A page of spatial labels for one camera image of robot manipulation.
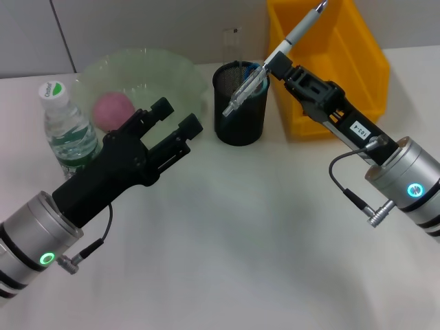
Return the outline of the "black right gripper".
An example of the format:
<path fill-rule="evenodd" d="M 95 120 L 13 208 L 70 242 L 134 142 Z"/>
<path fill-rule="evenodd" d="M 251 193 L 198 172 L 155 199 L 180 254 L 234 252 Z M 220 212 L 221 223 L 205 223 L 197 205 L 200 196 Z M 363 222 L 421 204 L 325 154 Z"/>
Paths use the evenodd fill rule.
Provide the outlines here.
<path fill-rule="evenodd" d="M 362 149 L 373 138 L 379 138 L 379 146 L 365 152 L 369 164 L 383 165 L 399 148 L 396 141 L 348 101 L 335 83 L 323 81 L 301 65 L 294 67 L 284 54 L 276 54 L 267 68 L 277 80 L 283 81 L 286 90 L 312 120 L 327 127 L 351 149 Z"/>

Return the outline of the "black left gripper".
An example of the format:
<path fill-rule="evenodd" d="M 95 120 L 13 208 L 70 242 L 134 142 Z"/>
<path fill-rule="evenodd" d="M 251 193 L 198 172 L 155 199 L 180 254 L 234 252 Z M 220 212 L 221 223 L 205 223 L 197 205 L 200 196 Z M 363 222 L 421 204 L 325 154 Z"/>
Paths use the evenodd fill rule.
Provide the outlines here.
<path fill-rule="evenodd" d="M 138 109 L 119 133 L 106 135 L 97 158 L 52 193 L 61 214 L 82 228 L 125 190 L 136 185 L 152 186 L 161 173 L 189 154 L 186 142 L 203 131 L 193 113 L 149 152 L 140 141 L 173 112 L 170 102 L 162 97 L 149 111 Z"/>

